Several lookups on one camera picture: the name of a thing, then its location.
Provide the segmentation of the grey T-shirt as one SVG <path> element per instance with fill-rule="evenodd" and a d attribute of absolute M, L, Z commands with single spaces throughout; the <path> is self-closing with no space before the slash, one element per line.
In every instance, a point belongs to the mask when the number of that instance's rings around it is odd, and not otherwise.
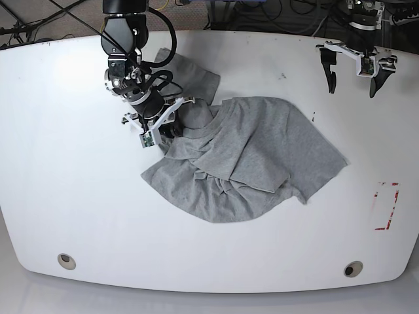
<path fill-rule="evenodd" d="M 183 134 L 142 179 L 184 212 L 212 223 L 253 220 L 289 198 L 306 203 L 346 167 L 341 153 L 292 103 L 234 97 L 212 103 L 220 76 L 175 55 L 166 69 L 194 103 Z"/>

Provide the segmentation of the white power strip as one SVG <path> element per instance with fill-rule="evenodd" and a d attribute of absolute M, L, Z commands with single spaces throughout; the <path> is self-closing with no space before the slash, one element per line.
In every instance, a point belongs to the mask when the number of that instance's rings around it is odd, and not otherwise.
<path fill-rule="evenodd" d="M 402 26 L 418 21 L 418 6 L 397 9 L 390 16 L 390 24 L 392 26 Z"/>

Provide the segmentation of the red tape rectangle marking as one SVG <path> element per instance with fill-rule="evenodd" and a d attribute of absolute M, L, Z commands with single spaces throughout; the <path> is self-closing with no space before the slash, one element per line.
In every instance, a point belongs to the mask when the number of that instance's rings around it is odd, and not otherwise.
<path fill-rule="evenodd" d="M 396 182 L 379 182 L 374 194 L 371 225 L 374 231 L 385 231 L 390 228 L 401 184 Z"/>

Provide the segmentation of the black tripod stand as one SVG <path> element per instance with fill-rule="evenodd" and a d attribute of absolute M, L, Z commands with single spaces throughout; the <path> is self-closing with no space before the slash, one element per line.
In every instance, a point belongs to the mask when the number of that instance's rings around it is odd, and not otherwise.
<path fill-rule="evenodd" d="M 43 26 L 64 17 L 68 11 L 83 3 L 85 3 L 85 1 L 75 1 L 66 7 L 60 8 L 58 11 L 46 18 L 25 22 L 4 1 L 1 1 L 1 9 L 3 9 L 15 20 L 12 28 L 1 27 L 1 36 L 9 35 L 9 40 L 6 43 L 1 43 L 1 50 L 35 43 L 37 32 Z"/>

